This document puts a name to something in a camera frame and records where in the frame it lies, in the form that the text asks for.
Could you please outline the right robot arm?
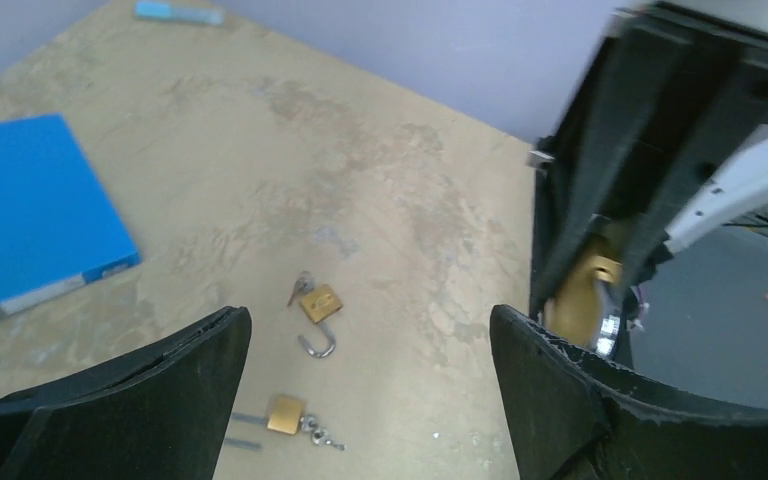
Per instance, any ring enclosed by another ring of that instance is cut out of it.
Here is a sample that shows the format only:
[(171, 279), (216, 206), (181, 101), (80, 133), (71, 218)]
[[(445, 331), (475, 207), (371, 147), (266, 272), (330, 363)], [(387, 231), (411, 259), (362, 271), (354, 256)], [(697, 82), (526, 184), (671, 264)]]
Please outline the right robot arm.
[(620, 301), (768, 203), (768, 1), (615, 9), (536, 171), (528, 312)]

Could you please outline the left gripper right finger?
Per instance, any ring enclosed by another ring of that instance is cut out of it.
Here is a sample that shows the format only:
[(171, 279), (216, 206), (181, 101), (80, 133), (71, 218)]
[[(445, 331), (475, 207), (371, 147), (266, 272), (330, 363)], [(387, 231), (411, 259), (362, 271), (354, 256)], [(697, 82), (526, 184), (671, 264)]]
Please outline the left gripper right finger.
[(768, 410), (676, 389), (508, 305), (489, 318), (523, 479), (768, 479)]

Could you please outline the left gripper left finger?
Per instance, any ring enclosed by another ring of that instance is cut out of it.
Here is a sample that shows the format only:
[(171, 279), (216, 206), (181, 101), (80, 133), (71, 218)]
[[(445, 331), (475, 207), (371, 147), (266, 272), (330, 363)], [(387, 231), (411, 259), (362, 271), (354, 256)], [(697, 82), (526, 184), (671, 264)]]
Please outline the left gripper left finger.
[(244, 307), (0, 399), (0, 479), (209, 479), (252, 335)]

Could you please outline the large brass padlock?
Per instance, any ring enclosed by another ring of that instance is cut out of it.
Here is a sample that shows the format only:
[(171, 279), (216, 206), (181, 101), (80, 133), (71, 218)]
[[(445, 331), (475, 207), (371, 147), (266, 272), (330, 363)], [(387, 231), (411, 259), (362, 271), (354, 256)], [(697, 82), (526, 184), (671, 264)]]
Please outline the large brass padlock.
[(608, 241), (591, 236), (571, 272), (542, 312), (542, 325), (568, 343), (612, 359), (619, 338), (622, 302), (612, 297), (622, 264)]

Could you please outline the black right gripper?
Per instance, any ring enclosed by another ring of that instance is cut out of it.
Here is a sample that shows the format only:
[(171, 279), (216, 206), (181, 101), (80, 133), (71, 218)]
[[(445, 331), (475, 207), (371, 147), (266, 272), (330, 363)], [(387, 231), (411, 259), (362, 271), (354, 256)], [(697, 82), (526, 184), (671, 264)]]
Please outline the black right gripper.
[(579, 93), (553, 167), (568, 175), (560, 231), (532, 286), (537, 313), (576, 261), (609, 194), (622, 299), (667, 228), (768, 125), (768, 36), (668, 2), (622, 12)]

